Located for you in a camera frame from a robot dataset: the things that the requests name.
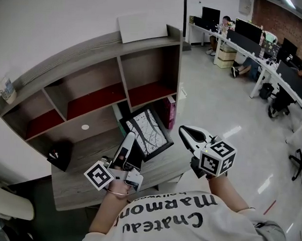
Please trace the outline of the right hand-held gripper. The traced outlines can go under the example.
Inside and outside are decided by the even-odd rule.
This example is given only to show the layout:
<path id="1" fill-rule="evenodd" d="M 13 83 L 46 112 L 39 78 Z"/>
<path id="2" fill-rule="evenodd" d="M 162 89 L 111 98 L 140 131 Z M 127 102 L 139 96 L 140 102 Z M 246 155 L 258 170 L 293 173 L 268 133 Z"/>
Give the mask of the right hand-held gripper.
<path id="1" fill-rule="evenodd" d="M 237 149 L 228 141 L 200 127 L 181 125 L 179 136 L 187 150 L 198 158 L 198 167 L 206 174 L 219 177 L 234 164 Z"/>

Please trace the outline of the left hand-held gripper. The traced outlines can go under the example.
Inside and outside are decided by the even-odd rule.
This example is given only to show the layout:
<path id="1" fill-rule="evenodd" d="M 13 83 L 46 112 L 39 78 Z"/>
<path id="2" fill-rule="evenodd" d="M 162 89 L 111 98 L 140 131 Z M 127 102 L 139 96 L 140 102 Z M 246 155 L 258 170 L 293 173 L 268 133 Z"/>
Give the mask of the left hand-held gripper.
<path id="1" fill-rule="evenodd" d="M 113 160 L 103 156 L 84 173 L 97 190 L 108 189 L 113 180 L 124 181 L 127 185 L 132 186 L 136 192 L 140 190 L 143 176 L 139 171 L 143 157 L 139 145 L 134 141 L 135 133 L 129 132 L 116 151 Z M 116 169 L 114 166 L 121 169 L 126 166 L 127 171 Z"/>

